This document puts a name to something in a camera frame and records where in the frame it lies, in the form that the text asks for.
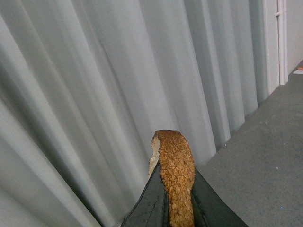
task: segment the curtain fold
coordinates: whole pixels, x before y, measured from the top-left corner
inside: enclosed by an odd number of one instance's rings
[[[209,160],[258,106],[251,20],[239,0],[0,1],[0,224],[118,226],[158,129]]]

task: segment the white door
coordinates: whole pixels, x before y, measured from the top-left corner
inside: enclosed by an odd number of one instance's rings
[[[263,0],[268,91],[287,80],[286,0]]]

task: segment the white wall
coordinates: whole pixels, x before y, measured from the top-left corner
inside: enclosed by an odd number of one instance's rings
[[[287,0],[288,74],[303,59],[303,0]]]

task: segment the gray floor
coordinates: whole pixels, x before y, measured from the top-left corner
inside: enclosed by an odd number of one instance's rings
[[[291,74],[198,170],[250,227],[303,227],[303,75]]]

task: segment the cork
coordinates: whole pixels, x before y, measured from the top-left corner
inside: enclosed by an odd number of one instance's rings
[[[194,227],[191,189],[195,164],[187,140],[179,131],[158,130],[151,147],[149,175],[160,162],[160,175],[169,198],[169,224],[172,227]]]

